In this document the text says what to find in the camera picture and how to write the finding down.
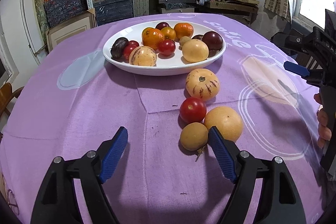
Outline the person's right hand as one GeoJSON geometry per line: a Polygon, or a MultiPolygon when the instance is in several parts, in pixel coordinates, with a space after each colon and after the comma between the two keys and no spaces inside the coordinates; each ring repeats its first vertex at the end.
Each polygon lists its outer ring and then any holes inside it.
{"type": "Polygon", "coordinates": [[[315,101],[320,104],[320,108],[317,112],[317,120],[318,120],[318,146],[323,148],[327,141],[331,139],[331,130],[327,127],[327,123],[329,118],[322,107],[322,99],[320,94],[314,95],[315,101]]]}

